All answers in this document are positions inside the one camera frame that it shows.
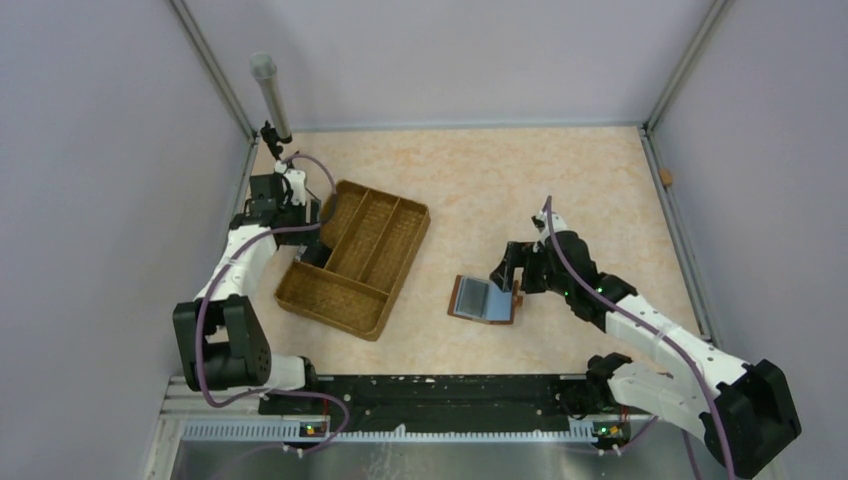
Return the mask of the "stack of credit cards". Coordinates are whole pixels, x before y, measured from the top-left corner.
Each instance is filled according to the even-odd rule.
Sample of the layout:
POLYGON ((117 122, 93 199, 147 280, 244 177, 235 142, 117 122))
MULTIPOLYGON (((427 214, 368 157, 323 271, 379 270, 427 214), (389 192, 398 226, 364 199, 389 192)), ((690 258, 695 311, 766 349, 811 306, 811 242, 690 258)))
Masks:
POLYGON ((295 259, 322 269, 326 266, 332 252, 333 249, 331 247, 318 241, 317 243, 301 246, 298 249, 295 259))

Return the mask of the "woven straw divided tray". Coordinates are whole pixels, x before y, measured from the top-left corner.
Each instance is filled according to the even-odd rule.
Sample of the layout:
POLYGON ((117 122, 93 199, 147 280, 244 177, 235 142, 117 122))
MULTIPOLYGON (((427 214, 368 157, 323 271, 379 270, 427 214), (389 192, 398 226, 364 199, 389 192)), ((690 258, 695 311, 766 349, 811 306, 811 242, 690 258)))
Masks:
POLYGON ((336 192, 338 242, 326 266, 293 261, 274 298, 288 312, 375 341, 427 233, 429 208, 349 180, 336 192))

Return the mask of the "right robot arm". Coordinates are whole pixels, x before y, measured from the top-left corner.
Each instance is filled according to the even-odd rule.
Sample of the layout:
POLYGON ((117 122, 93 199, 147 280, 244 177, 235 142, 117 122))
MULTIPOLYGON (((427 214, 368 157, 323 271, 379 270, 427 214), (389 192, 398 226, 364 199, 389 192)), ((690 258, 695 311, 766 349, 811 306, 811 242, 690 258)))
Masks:
POLYGON ((587 243, 549 208, 532 218, 539 236, 510 241, 490 281, 500 290, 553 293, 580 320, 665 367, 625 355, 596 357, 586 397, 600 412, 646 411, 699 438, 734 478, 752 479, 802 432, 784 372, 741 360, 662 314, 630 283, 598 269, 587 243))

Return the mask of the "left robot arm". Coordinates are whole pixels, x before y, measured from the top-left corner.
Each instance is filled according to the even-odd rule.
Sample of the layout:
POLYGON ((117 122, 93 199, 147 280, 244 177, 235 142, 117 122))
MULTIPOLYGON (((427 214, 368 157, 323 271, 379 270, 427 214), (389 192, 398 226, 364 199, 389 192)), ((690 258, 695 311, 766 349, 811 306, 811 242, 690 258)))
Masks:
POLYGON ((191 390, 279 389, 297 413, 317 407, 321 388, 308 378, 310 363, 304 357, 272 353, 251 299, 266 264, 281 246, 297 247, 297 259, 311 265, 326 263, 331 249, 320 239, 320 209, 302 170, 251 177, 250 195, 243 212, 230 222, 212 277, 172 314, 191 390))

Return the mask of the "grey tube on tripod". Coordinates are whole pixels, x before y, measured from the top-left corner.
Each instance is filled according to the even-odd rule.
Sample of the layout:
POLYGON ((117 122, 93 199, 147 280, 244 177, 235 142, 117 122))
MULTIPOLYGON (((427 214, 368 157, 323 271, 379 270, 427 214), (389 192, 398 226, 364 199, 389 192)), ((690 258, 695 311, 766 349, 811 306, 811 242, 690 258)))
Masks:
POLYGON ((284 146, 292 142, 292 131, 285 114, 277 82, 277 65, 266 52, 255 52, 249 59, 250 73, 257 82, 269 113, 260 136, 275 160, 283 159, 284 146))

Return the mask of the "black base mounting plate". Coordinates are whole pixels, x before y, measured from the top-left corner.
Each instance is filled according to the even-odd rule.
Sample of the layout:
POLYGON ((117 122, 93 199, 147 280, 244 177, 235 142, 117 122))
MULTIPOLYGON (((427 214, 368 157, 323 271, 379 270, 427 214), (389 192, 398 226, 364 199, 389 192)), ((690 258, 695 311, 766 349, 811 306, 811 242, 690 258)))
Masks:
POLYGON ((268 416, 326 415, 348 433, 564 432, 580 420, 598 427, 638 415, 601 395, 582 374, 336 375, 307 387, 319 398, 273 394, 268 416))

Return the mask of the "small tan wall block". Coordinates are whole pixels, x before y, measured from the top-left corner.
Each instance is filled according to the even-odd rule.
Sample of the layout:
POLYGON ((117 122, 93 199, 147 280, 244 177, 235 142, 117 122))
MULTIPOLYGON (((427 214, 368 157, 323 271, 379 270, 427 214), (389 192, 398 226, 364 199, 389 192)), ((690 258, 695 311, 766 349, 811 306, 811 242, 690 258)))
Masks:
POLYGON ((674 181, 673 175, 668 169, 659 168, 658 169, 658 176, 659 176, 659 179, 660 179, 660 183, 664 188, 668 188, 673 184, 673 181, 674 181))

